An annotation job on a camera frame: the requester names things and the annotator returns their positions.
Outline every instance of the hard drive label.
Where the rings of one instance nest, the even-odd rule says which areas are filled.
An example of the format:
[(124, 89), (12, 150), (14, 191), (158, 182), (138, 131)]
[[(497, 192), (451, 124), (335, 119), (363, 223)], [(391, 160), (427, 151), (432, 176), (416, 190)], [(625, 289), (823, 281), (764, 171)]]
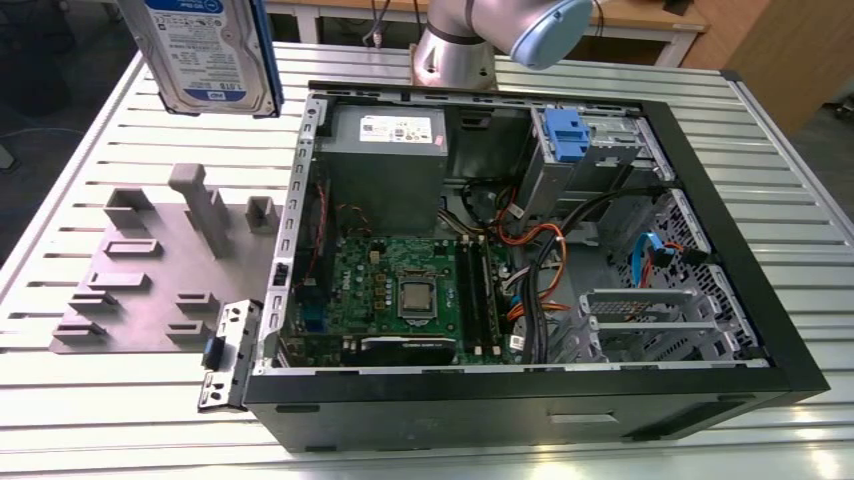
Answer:
[(247, 90), (220, 0), (145, 0), (180, 88), (198, 100), (236, 102)]

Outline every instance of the metal bracket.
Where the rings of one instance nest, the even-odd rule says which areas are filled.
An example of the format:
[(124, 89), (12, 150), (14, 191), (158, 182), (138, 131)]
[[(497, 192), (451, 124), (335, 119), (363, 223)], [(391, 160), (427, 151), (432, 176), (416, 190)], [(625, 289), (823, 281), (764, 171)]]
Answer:
[(204, 348), (204, 374), (198, 413), (245, 412), (242, 392), (249, 375), (261, 304), (253, 300), (228, 303), (220, 311), (216, 336)]

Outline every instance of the wd hard drive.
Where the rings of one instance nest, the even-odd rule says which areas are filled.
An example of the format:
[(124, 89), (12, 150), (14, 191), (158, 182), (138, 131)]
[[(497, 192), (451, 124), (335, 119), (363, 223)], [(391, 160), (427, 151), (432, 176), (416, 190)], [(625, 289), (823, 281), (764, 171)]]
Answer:
[(118, 0), (118, 7), (169, 113), (279, 115), (263, 0)]

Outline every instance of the metal table surface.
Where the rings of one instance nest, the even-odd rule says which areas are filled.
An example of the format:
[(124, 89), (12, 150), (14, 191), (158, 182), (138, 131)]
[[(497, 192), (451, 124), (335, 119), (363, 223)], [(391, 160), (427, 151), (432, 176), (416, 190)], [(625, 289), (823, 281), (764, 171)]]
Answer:
[(197, 354), (46, 350), (114, 186), (154, 201), (200, 161), (228, 202), (284, 199), (309, 79), (405, 84), (408, 53), (276, 44), (284, 116), (170, 116), (137, 56), (0, 271), (0, 472), (267, 478), (854, 477), (851, 225), (739, 84), (716, 72), (499, 60), (503, 90), (663, 100), (791, 313), (832, 390), (675, 442), (291, 455), (251, 414), (196, 413)]

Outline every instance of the orange wire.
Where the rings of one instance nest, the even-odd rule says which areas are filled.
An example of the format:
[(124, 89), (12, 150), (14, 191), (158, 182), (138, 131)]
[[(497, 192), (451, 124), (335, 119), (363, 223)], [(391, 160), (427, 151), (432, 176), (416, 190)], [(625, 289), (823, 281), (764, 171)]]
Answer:
[[(549, 311), (567, 311), (571, 307), (568, 305), (560, 305), (559, 303), (543, 303), (543, 310)], [(521, 310), (521, 304), (517, 304), (507, 313), (507, 320), (513, 321), (524, 314)]]
[[(507, 236), (507, 234), (504, 233), (503, 220), (504, 220), (504, 215), (507, 214), (507, 210), (509, 209), (509, 205), (512, 204), (512, 202), (515, 200), (516, 200), (516, 189), (513, 188), (512, 189), (512, 193), (509, 194), (509, 202), (507, 203), (507, 206), (504, 207), (504, 209), (497, 214), (497, 221), (496, 221), (497, 229), (496, 230), (497, 230), (497, 236), (500, 237), (501, 242), (504, 242), (507, 245), (513, 245), (513, 246), (524, 245), (531, 240), (533, 240), (536, 238), (536, 236), (540, 234), (540, 232), (543, 230), (551, 230), (553, 232), (555, 236), (557, 237), (557, 239), (563, 239), (563, 232), (560, 231), (560, 227), (557, 225), (555, 225), (553, 223), (543, 223), (540, 225), (536, 225), (520, 237), (512, 238), (512, 237)], [(560, 283), (560, 277), (563, 276), (563, 270), (565, 268), (565, 261), (567, 261), (567, 256), (568, 256), (568, 252), (567, 252), (567, 248), (565, 248), (565, 241), (559, 240), (559, 243), (560, 243), (560, 266), (557, 267), (557, 271), (555, 272), (555, 276), (551, 279), (551, 283), (548, 284), (548, 288), (540, 294), (540, 299), (541, 300), (548, 298), (548, 296), (553, 293), (555, 289), (557, 288), (557, 284)]]

